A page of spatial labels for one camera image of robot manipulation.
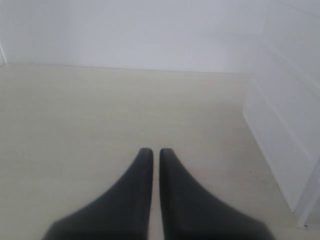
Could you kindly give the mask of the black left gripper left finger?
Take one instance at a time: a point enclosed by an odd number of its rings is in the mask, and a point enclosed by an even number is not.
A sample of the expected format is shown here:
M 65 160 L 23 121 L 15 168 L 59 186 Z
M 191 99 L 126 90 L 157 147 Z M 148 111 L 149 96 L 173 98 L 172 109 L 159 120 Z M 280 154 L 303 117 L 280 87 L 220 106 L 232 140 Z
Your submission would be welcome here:
M 141 148 L 122 177 L 80 210 L 54 222 L 45 240 L 146 240 L 153 191 L 153 151 Z

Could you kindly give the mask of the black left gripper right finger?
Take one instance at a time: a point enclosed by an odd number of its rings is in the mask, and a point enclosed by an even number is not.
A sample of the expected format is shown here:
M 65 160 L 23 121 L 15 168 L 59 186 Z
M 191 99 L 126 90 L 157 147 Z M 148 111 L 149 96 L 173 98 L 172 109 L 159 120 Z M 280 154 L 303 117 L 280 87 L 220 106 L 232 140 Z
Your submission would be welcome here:
M 159 194 L 166 240 L 274 239 L 263 222 L 208 192 L 171 148 L 159 153 Z

